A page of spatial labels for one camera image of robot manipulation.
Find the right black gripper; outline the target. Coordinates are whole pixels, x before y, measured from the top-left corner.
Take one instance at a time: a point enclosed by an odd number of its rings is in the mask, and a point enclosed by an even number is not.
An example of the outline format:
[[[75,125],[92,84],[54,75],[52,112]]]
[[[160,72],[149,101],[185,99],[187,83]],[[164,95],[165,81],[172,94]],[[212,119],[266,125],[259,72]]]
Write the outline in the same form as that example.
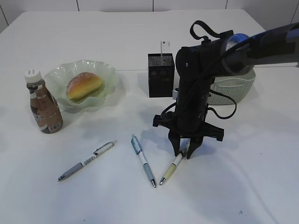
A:
[[[187,159],[190,159],[193,152],[201,146],[203,137],[215,138],[217,141],[222,141],[224,137],[224,129],[205,122],[204,117],[174,116],[173,113],[167,112],[164,115],[155,115],[153,126],[163,126],[169,129],[168,139],[173,146],[175,156],[179,154],[180,139],[189,138]]]

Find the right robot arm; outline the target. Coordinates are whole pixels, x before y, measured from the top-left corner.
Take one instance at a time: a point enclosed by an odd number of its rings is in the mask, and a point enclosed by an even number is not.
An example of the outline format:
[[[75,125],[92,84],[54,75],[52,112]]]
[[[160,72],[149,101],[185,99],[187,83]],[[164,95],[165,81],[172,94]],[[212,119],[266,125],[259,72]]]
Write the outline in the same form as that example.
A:
[[[285,25],[254,36],[235,34],[232,30],[216,33],[203,21],[196,21],[205,36],[191,36],[201,44],[182,47],[176,54],[179,79],[178,96],[172,104],[153,119],[153,126],[169,129],[168,138],[174,154],[179,154],[180,140],[190,145],[187,158],[201,146],[204,137],[222,141],[224,130],[205,121],[211,85],[216,77],[245,75],[255,65],[294,63],[299,60],[299,25]]]

